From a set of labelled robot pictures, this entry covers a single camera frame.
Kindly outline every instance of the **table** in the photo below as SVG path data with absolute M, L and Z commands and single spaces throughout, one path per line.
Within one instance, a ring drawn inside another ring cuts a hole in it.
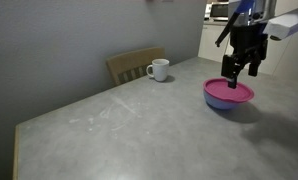
M 255 98 L 219 111 L 202 83 L 220 69 L 189 59 L 19 124 L 14 178 L 298 180 L 298 83 L 242 71 Z

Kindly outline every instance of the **white wall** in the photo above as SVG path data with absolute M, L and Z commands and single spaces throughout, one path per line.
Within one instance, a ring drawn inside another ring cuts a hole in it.
M 11 179 L 15 125 L 111 88 L 107 57 L 150 46 L 172 64 L 197 56 L 205 4 L 0 0 L 0 179 Z

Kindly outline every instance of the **chair backrest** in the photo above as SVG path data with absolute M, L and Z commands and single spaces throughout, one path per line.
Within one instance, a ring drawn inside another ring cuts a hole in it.
M 107 67 L 116 86 L 146 75 L 146 68 L 154 59 L 165 58 L 160 47 L 131 51 L 107 59 Z

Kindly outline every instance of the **mug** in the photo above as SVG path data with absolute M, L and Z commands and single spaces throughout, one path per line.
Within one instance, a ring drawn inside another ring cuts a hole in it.
M 167 59 L 155 59 L 152 64 L 147 67 L 147 74 L 155 78 L 156 81 L 164 81 L 168 76 L 169 61 Z

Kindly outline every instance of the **bowl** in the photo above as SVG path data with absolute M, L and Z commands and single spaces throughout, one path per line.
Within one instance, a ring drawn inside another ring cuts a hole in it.
M 210 106 L 216 109 L 229 110 L 254 97 L 254 92 L 248 86 L 238 82 L 236 89 L 228 87 L 225 78 L 206 80 L 203 83 L 203 95 Z

